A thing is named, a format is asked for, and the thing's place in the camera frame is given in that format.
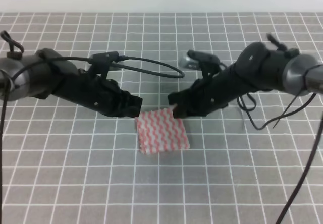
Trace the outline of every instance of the white grid line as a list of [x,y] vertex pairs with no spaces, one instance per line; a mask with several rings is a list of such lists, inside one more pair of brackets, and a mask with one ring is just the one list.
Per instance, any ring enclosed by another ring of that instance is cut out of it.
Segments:
[[222,118],[222,125],[223,125],[223,132],[224,132],[224,139],[226,142],[226,149],[227,149],[227,156],[228,156],[228,162],[229,162],[229,166],[230,166],[230,175],[231,175],[231,182],[232,182],[232,189],[233,189],[233,196],[234,196],[234,201],[235,201],[235,206],[236,206],[236,213],[237,213],[237,219],[238,219],[238,224],[240,224],[240,216],[239,216],[239,209],[238,209],[238,201],[237,201],[237,195],[236,195],[236,190],[234,188],[234,181],[233,181],[233,174],[232,174],[232,166],[231,166],[231,161],[230,161],[230,155],[229,155],[229,148],[228,148],[228,142],[227,142],[227,135],[226,135],[226,129],[225,129],[225,124],[224,124],[224,117],[223,117],[223,110],[221,109],[221,118]]
[[[243,33],[242,33],[242,37],[243,37],[245,46],[247,46],[247,43],[245,41],[245,37],[244,37]],[[254,167],[255,164],[254,164],[254,160],[253,160],[253,155],[252,155],[252,151],[251,151],[251,144],[250,144],[250,140],[249,140],[249,136],[248,136],[248,129],[247,129],[246,124],[244,124],[244,128],[245,128],[246,135],[247,135],[247,140],[248,140],[248,146],[249,146],[249,149],[250,149],[250,155],[251,155],[252,165]],[[261,190],[260,190],[258,175],[257,175],[257,171],[256,171],[256,168],[255,167],[253,168],[253,171],[254,171],[254,174],[255,174],[255,177],[256,177],[257,188],[258,188],[258,193],[259,193],[259,198],[260,198],[260,203],[261,203],[261,209],[262,209],[262,214],[263,214],[263,220],[264,220],[264,223],[267,224],[266,213],[265,213],[264,207],[263,207],[262,195],[261,195]]]
[[[109,33],[109,38],[108,38],[108,41],[107,41],[107,48],[106,48],[107,51],[109,49],[109,44],[110,44],[110,35],[111,35],[111,33]],[[118,123],[118,120],[116,120],[116,128],[115,128],[115,137],[114,137],[114,140],[113,140],[111,165],[113,164],[114,149],[115,149],[115,146],[116,146],[117,123]],[[110,167],[109,185],[107,187],[107,193],[106,193],[106,203],[105,203],[105,212],[104,212],[104,223],[107,222],[107,207],[109,205],[109,194],[110,194],[110,186],[111,186],[111,175],[112,175],[112,167]]]
[[[139,73],[139,96],[140,96],[140,91],[141,91],[141,74]],[[132,200],[131,200],[131,216],[130,216],[130,224],[133,223],[133,207],[134,207],[134,202],[135,202],[135,183],[136,183],[136,165],[137,165],[137,148],[138,147],[138,137],[136,137],[136,145],[135,145],[135,162],[134,162],[134,167],[133,167],[133,182],[132,182]]]
[[[178,42],[177,39],[177,24],[176,24],[176,20],[175,20],[175,39],[176,42]],[[179,68],[178,65],[178,53],[176,53],[176,63],[177,63],[177,68]],[[178,91],[180,90],[180,83],[179,83],[179,79],[177,79],[178,82]],[[183,150],[181,149],[181,164],[182,164],[182,190],[183,190],[183,211],[184,211],[184,224],[186,224],[186,202],[185,202],[185,181],[184,181],[184,158],[183,158]]]
[[[95,16],[95,22],[94,22],[92,39],[93,39],[93,36],[94,36],[94,31],[95,31],[95,26],[96,26],[96,20],[97,20],[97,14]],[[84,192],[85,192],[86,178],[87,178],[87,173],[88,173],[88,167],[90,165],[91,152],[92,152],[91,150],[92,150],[92,146],[93,146],[93,139],[94,139],[94,133],[95,133],[95,127],[96,127],[96,119],[97,119],[97,112],[95,113],[95,119],[94,119],[93,132],[92,132],[92,137],[91,137],[91,144],[90,144],[89,156],[88,156],[88,159],[87,159],[87,165],[86,165],[86,169],[85,169],[85,176],[84,176],[84,182],[83,182],[83,188],[82,188],[82,195],[81,195],[81,199],[80,199],[80,205],[81,206],[80,206],[80,208],[78,210],[77,221],[76,221],[77,224],[80,222],[80,216],[81,216],[81,211],[82,211],[82,203],[83,203]]]
[[[64,18],[63,18],[62,26],[60,28],[60,32],[62,31],[65,18],[66,18],[66,13],[64,14]],[[76,113],[77,113],[77,106],[76,106],[75,113],[74,113],[74,119],[76,118]],[[50,224],[52,224],[53,219],[54,219],[54,215],[55,215],[55,209],[56,209],[56,206],[57,206],[57,200],[58,200],[59,193],[60,193],[60,187],[61,187],[63,173],[64,173],[64,167],[65,167],[65,163],[66,163],[66,159],[67,159],[67,155],[68,155],[68,149],[69,149],[71,139],[72,139],[72,132],[73,132],[74,123],[75,123],[75,121],[73,121],[71,131],[70,131],[70,137],[69,137],[69,141],[68,141],[68,144],[67,144],[66,153],[65,153],[65,156],[64,156],[63,167],[62,167],[61,174],[60,174],[59,185],[58,185],[57,190],[56,190],[54,206],[53,206],[53,209],[52,209],[52,212],[51,212]]]

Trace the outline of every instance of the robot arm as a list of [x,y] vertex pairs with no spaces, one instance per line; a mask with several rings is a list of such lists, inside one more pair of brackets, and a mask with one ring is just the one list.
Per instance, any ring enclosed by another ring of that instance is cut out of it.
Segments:
[[[137,117],[142,98],[120,89],[117,81],[107,79],[109,71],[125,68],[161,77],[184,77],[184,73],[173,66],[154,60],[119,55],[116,51],[94,54],[88,59],[62,57],[56,51],[44,48],[34,55],[23,56],[23,46],[12,40],[6,31],[1,32],[0,36],[10,47],[7,57],[0,58],[0,99],[4,99],[5,84],[9,83],[8,101],[25,97],[46,99],[53,94],[107,117]],[[163,65],[180,75],[168,75],[117,64],[129,59]],[[77,69],[68,60],[82,60],[91,65],[86,71]]]
[[278,90],[293,95],[310,92],[323,93],[323,65],[313,56],[300,54],[278,43],[270,34],[268,39],[277,50],[268,50],[261,42],[246,47],[237,61],[220,68],[215,55],[188,51],[179,64],[184,68],[202,70],[202,79],[197,79],[186,90],[171,93],[170,105],[177,105],[176,118],[206,116],[242,95]]

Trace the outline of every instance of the wavy striped fabric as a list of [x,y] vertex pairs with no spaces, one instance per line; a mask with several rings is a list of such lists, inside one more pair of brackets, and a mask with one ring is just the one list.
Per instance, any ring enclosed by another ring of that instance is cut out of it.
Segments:
[[190,147],[181,119],[175,119],[171,108],[140,113],[137,121],[140,151],[153,154]]

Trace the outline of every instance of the gray grid surface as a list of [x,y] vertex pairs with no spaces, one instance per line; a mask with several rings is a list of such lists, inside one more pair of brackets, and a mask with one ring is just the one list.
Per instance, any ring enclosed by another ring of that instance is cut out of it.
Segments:
[[[0,30],[22,42],[26,54],[44,47],[82,57],[117,50],[175,66],[189,49],[230,64],[268,32],[322,61],[322,23],[323,13],[0,15]],[[3,42],[0,49],[4,57]],[[168,93],[200,77],[185,73],[181,80],[127,70],[109,77],[151,110],[166,107]],[[292,99],[278,92],[254,96],[257,124],[280,114]],[[206,118],[184,120],[190,150],[145,156],[137,150],[133,119],[109,119],[52,96],[11,102],[3,145],[4,224],[274,223],[307,161],[322,109],[318,97],[306,111],[259,132],[232,102]],[[323,223],[322,167],[319,151],[285,224]]]

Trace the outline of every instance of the cloth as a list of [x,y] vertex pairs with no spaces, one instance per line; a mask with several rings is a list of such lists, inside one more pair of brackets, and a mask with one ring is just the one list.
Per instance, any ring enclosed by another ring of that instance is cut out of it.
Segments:
[[153,154],[190,147],[181,119],[175,119],[171,108],[141,112],[136,119],[140,151]]

